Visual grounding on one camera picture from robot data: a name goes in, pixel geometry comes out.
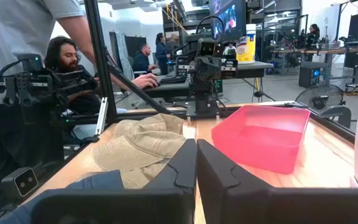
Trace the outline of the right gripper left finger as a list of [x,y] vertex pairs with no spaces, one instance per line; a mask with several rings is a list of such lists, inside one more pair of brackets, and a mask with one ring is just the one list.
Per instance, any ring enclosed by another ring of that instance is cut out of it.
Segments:
[[142,189],[64,189],[37,202],[31,224],[193,224],[197,146],[188,139]]

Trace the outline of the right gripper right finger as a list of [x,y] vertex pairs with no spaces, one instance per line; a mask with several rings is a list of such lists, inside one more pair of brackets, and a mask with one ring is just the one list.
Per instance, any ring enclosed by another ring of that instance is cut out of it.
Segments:
[[197,146],[207,224],[358,224],[358,189],[273,187],[208,141]]

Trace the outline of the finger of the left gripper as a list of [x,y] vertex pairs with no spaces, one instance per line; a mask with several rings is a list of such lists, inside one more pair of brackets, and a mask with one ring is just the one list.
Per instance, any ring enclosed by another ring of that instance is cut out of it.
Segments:
[[196,61],[196,78],[199,80],[206,80],[208,71],[208,64],[204,61],[204,58],[197,58]]
[[209,77],[212,80],[221,78],[221,58],[209,58]]

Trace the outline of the blue denim hat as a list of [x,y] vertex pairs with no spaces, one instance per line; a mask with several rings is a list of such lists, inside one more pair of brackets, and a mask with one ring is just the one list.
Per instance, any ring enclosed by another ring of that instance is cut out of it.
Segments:
[[29,202],[17,207],[11,213],[0,218],[0,224],[30,224],[31,213],[42,199],[68,190],[123,190],[124,186],[119,170],[99,172],[73,182],[62,189],[48,189]]

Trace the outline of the black office desk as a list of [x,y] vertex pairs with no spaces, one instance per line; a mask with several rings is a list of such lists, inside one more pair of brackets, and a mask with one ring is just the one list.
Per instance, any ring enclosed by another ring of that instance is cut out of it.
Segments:
[[[242,78],[263,78],[265,71],[273,68],[269,63],[255,62],[239,64],[236,72],[223,71],[220,80],[242,79]],[[190,74],[184,83],[160,84],[155,88],[144,89],[144,92],[151,98],[173,98],[178,96],[191,96],[193,79]]]

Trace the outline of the black keyboard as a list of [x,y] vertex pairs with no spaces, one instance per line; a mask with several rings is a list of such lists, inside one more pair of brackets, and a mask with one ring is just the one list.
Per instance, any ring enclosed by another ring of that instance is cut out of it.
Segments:
[[165,75],[161,80],[161,84],[173,84],[173,83],[184,83],[188,75],[184,70],[178,72],[172,71],[168,75]]

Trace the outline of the person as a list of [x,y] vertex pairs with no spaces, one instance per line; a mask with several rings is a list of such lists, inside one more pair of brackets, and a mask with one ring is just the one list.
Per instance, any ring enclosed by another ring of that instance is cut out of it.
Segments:
[[177,34],[171,35],[171,37],[169,38],[169,40],[165,45],[168,54],[171,54],[175,48],[180,46],[178,40],[179,40],[179,36]]
[[132,69],[135,72],[147,72],[151,73],[152,70],[156,69],[155,64],[150,64],[149,56],[151,55],[151,49],[148,44],[142,44],[139,51],[134,57],[134,62],[132,64]]
[[162,32],[157,34],[155,44],[156,44],[155,57],[157,59],[158,66],[160,68],[161,75],[166,75],[168,73],[167,62],[170,55],[166,51],[165,36]]
[[[98,81],[98,78],[93,77],[79,62],[78,47],[72,39],[58,36],[50,40],[44,60],[46,68],[57,73],[82,70],[85,75]],[[101,100],[96,91],[84,91],[68,97],[68,109],[78,114],[99,113],[100,106]]]
[[319,42],[320,29],[317,24],[310,25],[310,32],[306,35],[306,47],[311,48]]
[[[95,63],[90,28],[78,0],[0,0],[0,70],[19,54],[44,56],[55,23]],[[49,125],[27,126],[20,106],[3,104],[0,94],[0,211],[7,204],[2,179],[21,167],[64,159],[61,131]]]

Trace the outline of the black computer monitor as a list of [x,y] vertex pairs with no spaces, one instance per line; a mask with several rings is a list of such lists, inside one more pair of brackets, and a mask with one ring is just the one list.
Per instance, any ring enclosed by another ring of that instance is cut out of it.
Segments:
[[210,15],[212,37],[221,41],[235,40],[246,35],[245,0],[211,0]]

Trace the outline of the pink plastic bin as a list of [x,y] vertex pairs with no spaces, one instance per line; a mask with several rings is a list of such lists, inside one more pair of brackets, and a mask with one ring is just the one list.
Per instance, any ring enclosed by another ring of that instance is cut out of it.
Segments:
[[211,137],[238,164],[291,174],[309,118],[306,109],[245,105],[217,124]]

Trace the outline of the black computer tower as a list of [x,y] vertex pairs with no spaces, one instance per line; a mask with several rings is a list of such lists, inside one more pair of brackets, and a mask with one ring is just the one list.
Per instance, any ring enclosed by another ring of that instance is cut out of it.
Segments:
[[320,68],[300,67],[298,85],[309,88],[319,84]]

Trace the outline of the black floor fan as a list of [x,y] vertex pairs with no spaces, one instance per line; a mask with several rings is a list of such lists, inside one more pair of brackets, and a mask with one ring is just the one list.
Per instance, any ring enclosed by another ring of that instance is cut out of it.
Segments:
[[297,103],[303,103],[308,108],[320,112],[332,106],[345,105],[343,90],[336,85],[315,85],[302,91],[295,99]]

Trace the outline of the wooden workbench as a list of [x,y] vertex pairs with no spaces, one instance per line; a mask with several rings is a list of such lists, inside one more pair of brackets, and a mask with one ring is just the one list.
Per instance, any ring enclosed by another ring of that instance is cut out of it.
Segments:
[[272,50],[272,53],[280,53],[280,54],[347,54],[358,52],[358,47],[341,47],[337,49],[291,49],[291,50]]

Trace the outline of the silver aluminium bracket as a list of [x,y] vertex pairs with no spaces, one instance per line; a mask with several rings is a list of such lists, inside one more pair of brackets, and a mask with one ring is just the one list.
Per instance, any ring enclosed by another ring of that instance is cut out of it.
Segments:
[[96,124],[95,135],[99,136],[103,131],[106,123],[106,116],[108,112],[108,98],[103,97],[99,109],[98,122]]

